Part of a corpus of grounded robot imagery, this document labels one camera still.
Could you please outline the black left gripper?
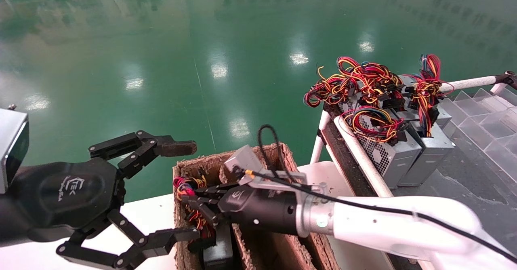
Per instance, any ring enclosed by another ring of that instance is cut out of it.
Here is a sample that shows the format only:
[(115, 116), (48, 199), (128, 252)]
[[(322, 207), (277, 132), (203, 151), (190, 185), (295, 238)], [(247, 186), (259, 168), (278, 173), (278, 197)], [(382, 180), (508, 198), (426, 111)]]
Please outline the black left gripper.
[[(135, 270), (149, 258), (168, 255), (177, 242), (199, 238), (199, 230), (176, 228), (144, 235), (120, 213), (126, 193), (122, 179), (131, 179), (158, 156), (190, 156), (196, 151), (193, 140), (137, 131), (92, 145), (92, 159), (86, 162), (20, 167), (11, 183), (11, 243), (70, 237), (57, 248), (57, 255), (102, 270)], [(107, 162), (122, 155), (126, 158), (118, 169)], [(115, 255), (82, 246), (109, 224), (132, 242), (125, 252)]]

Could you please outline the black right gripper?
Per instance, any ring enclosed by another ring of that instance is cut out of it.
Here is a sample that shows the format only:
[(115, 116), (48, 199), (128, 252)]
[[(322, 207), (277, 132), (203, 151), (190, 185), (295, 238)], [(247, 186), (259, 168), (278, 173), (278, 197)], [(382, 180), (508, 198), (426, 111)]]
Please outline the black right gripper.
[(218, 226), (220, 212), (232, 224), (264, 231), (298, 235), (294, 192), (257, 189), (238, 182), (202, 187), (194, 195), (181, 195), (186, 222), (193, 226)]

